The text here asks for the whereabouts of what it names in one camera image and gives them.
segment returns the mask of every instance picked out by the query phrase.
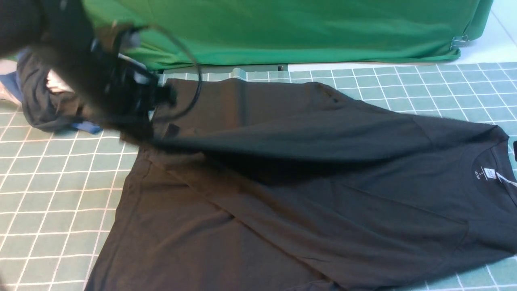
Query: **green grid mat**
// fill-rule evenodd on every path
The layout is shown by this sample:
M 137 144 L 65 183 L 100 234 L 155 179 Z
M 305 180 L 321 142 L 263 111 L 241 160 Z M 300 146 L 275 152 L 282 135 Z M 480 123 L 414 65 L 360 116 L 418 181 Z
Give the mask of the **green grid mat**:
M 166 78 L 196 80 L 193 74 Z M 206 74 L 317 81 L 398 112 L 500 125 L 517 140 L 517 63 Z M 8 290 L 82 290 L 137 149 L 114 132 L 47 134 L 0 103 L 0 274 Z M 509 147 L 510 155 L 514 153 Z M 517 163 L 512 161 L 514 171 Z M 404 290 L 517 291 L 517 256 Z

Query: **black fabric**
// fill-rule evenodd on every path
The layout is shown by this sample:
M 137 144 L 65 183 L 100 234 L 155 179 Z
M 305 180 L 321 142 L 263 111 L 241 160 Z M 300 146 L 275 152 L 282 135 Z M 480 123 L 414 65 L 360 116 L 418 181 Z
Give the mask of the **black fabric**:
M 23 94 L 23 114 L 32 127 L 44 132 L 71 129 L 74 123 L 85 121 L 89 110 L 78 114 L 81 102 L 74 92 L 51 92 L 47 87 L 49 71 L 50 67 L 31 51 L 20 56 L 17 72 Z
M 203 153 L 140 149 L 88 291 L 374 290 L 517 252 L 517 188 L 483 176 L 514 180 L 498 126 L 232 79 L 156 127 Z

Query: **black cable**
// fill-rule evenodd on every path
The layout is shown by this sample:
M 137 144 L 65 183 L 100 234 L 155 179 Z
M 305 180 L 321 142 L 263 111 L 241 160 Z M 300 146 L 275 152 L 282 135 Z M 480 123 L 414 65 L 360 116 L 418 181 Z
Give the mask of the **black cable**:
M 173 115 L 172 117 L 161 117 L 161 118 L 154 119 L 154 121 L 162 121 L 162 120 L 175 121 L 175 120 L 180 119 L 180 118 L 184 117 L 185 115 L 187 115 L 194 108 L 195 104 L 197 103 L 197 101 L 199 99 L 199 95 L 201 94 L 201 88 L 202 88 L 202 84 L 203 84 L 203 73 L 201 72 L 201 66 L 197 63 L 197 60 L 195 59 L 194 55 L 192 55 L 192 53 L 189 51 L 189 49 L 187 47 L 185 47 L 183 45 L 183 43 L 181 43 L 181 41 L 179 41 L 176 37 L 174 37 L 172 34 L 170 34 L 164 28 L 162 28 L 161 26 L 156 25 L 156 24 L 151 24 L 151 25 L 148 25 L 147 27 L 151 28 L 151 29 L 155 29 L 155 30 L 161 32 L 164 36 L 166 36 L 175 46 L 179 47 L 183 51 L 183 53 L 185 55 L 187 55 L 187 57 L 190 59 L 192 64 L 197 69 L 197 77 L 198 77 L 197 88 L 194 93 L 194 98 L 192 99 L 190 104 L 183 111 Z

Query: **green backdrop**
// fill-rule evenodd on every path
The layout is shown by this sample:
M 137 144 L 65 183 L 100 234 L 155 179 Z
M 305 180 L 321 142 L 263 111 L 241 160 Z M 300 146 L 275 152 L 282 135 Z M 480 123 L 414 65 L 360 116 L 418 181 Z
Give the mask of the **green backdrop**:
M 209 65 L 447 61 L 478 38 L 493 0 L 83 0 L 96 24 L 157 23 Z M 152 69 L 189 65 L 164 36 L 129 55 Z

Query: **size tag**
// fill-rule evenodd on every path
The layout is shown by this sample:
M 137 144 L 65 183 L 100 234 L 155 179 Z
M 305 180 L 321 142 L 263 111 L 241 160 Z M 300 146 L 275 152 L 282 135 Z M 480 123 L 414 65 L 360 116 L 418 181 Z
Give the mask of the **size tag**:
M 517 183 L 512 182 L 512 181 L 510 181 L 510 180 L 506 179 L 506 178 L 505 178 L 505 177 L 503 177 L 500 173 L 497 173 L 497 176 L 499 177 L 499 179 L 501 179 L 501 180 L 503 180 L 503 181 L 505 181 L 505 182 L 507 182 L 507 183 L 509 183 L 509 184 L 512 184 L 512 185 L 514 185 L 515 187 L 517 187 Z
M 490 178 L 490 179 L 497 179 L 497 174 L 495 173 L 495 170 L 494 170 L 494 169 L 484 168 L 483 170 L 484 170 L 484 172 L 485 172 L 485 176 L 486 176 L 487 178 Z

